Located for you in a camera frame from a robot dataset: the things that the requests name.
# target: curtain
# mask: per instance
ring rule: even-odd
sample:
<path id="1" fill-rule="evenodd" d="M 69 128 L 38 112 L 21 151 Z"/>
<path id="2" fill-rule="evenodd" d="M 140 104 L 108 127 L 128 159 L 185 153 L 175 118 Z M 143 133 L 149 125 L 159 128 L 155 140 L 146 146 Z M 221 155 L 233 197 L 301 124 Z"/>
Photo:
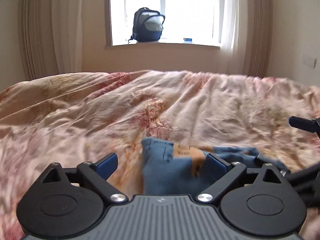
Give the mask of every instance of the curtain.
<path id="1" fill-rule="evenodd" d="M 242 74 L 247 39 L 247 0 L 224 0 L 220 72 Z"/>
<path id="2" fill-rule="evenodd" d="M 272 14 L 272 0 L 225 0 L 220 73 L 266 75 Z"/>
<path id="3" fill-rule="evenodd" d="M 273 25 L 272 0 L 248 0 L 248 36 L 244 74 L 265 77 L 268 70 Z"/>
<path id="4" fill-rule="evenodd" d="M 20 51 L 28 80 L 82 70 L 82 0 L 19 0 Z"/>

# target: backpack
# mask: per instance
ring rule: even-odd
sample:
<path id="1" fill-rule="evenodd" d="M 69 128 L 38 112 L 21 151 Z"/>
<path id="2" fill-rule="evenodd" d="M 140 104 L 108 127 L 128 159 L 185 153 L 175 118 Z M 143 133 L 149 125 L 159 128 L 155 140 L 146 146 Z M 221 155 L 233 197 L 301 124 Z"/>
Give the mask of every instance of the backpack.
<path id="1" fill-rule="evenodd" d="M 163 30 L 164 19 L 165 16 L 158 11 L 150 10 L 147 7 L 140 8 L 134 14 L 130 40 L 158 41 Z"/>

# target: floral bedspread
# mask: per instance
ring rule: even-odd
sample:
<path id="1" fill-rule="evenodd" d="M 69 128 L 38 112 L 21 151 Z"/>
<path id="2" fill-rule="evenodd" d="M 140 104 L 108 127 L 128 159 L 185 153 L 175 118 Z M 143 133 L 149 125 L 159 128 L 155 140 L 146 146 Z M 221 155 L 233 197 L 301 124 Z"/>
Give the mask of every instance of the floral bedspread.
<path id="1" fill-rule="evenodd" d="M 23 236 L 16 205 L 51 162 L 75 167 L 116 152 L 108 181 L 142 193 L 146 136 L 257 147 L 292 171 L 308 167 L 320 161 L 320 140 L 288 118 L 320 117 L 319 100 L 319 88 L 289 79 L 187 71 L 72 73 L 13 85 L 0 93 L 0 239 Z M 316 222 L 303 229 L 306 239 L 316 239 Z"/>

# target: wall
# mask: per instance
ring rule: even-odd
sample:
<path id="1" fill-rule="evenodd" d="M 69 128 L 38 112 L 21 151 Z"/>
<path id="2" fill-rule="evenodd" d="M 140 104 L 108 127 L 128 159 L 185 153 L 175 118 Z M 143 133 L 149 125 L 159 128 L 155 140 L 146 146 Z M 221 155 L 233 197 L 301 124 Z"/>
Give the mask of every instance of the wall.
<path id="1" fill-rule="evenodd" d="M 0 0 L 0 91 L 24 80 L 18 36 L 18 0 Z"/>
<path id="2" fill-rule="evenodd" d="M 320 0 L 273 0 L 269 76 L 320 86 Z M 302 55 L 317 58 L 312 69 Z"/>
<path id="3" fill-rule="evenodd" d="M 218 72 L 217 47 L 145 43 L 106 48 L 104 0 L 83 0 L 83 71 L 116 72 L 143 69 Z"/>

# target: window sill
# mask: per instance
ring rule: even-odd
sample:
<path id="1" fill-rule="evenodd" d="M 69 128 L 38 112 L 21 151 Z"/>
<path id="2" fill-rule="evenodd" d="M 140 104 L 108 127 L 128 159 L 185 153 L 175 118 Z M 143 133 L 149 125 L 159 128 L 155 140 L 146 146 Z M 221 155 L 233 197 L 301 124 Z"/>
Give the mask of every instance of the window sill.
<path id="1" fill-rule="evenodd" d="M 137 42 L 137 41 L 123 41 L 123 42 L 118 42 L 116 45 L 113 46 L 106 46 L 106 48 L 109 47 L 118 47 L 118 46 L 124 46 L 124 45 L 132 45 L 132 44 L 143 44 L 143 43 L 170 43 L 170 44 L 194 44 L 194 45 L 202 45 L 202 46 L 210 46 L 210 47 L 218 47 L 220 48 L 220 44 L 212 42 L 212 40 L 207 40 L 207 41 L 184 41 L 184 40 L 178 40 L 178 39 L 166 39 L 166 38 L 161 38 L 159 41 L 149 41 L 149 42 Z"/>

